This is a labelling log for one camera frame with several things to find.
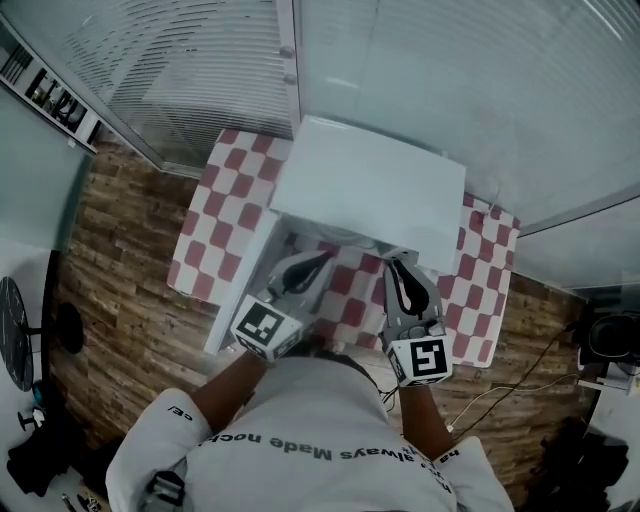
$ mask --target wooden floor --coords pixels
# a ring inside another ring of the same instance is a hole
[[[191,390],[237,355],[215,360],[202,349],[216,308],[188,299],[166,284],[169,263],[196,181],[154,171],[132,151],[111,142],[99,153],[83,194],[70,251],[61,258],[57,304],[80,310],[86,346],[72,356],[53,345],[50,369],[68,408],[90,428],[96,447],[121,436],[163,389]],[[572,296],[513,276],[491,368],[458,366],[434,386],[443,415],[452,421],[479,394],[519,381],[538,355],[580,312]],[[535,388],[576,371],[575,349],[555,341],[524,386]],[[395,385],[386,358],[348,347],[380,389]],[[537,393],[514,393],[471,433],[478,435],[515,505],[525,496],[530,470],[542,454],[540,441],[567,416],[585,415],[591,403],[567,378]],[[461,433],[506,391],[478,400],[456,424]],[[400,428],[399,404],[391,421]]]

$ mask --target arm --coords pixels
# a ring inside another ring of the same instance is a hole
[[[114,512],[137,510],[144,487],[158,470],[171,468],[198,443],[224,429],[248,400],[266,365],[245,353],[191,396],[162,392],[131,427],[107,470]]]
[[[245,352],[200,389],[191,400],[214,431],[226,428],[267,371],[266,364],[251,352]]]
[[[447,430],[427,386],[400,388],[404,437],[451,482],[458,505],[469,512],[512,512],[477,437],[458,445]]]
[[[428,386],[400,388],[400,405],[405,439],[429,459],[455,446]]]

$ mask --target white t-shirt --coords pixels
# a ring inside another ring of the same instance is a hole
[[[196,511],[513,511],[477,438],[431,462],[388,423],[348,366],[285,358],[224,431],[170,389],[142,413],[107,471],[114,512],[137,510],[156,471],[186,456]]]

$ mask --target window blinds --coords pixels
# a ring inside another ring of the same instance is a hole
[[[5,0],[0,9],[161,167],[203,167],[225,127],[292,136],[271,0]]]

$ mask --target checkered cloth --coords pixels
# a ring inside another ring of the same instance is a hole
[[[437,283],[447,334],[454,340],[456,364],[491,364],[504,313],[519,221],[465,194],[454,268],[455,275],[427,275]],[[383,262],[351,247],[292,236],[293,252],[326,250],[336,269],[316,321],[315,333],[327,340],[382,350],[378,333],[384,313]]]
[[[169,286],[222,304],[291,144],[253,133],[221,132],[182,226]]]
[[[224,130],[194,194],[168,283],[221,305],[267,206],[291,142]],[[504,315],[519,221],[465,194],[454,275],[427,272],[440,290],[456,364],[491,364]],[[352,247],[292,235],[282,257],[323,249],[336,269],[315,325],[327,340],[381,349],[383,262]]]

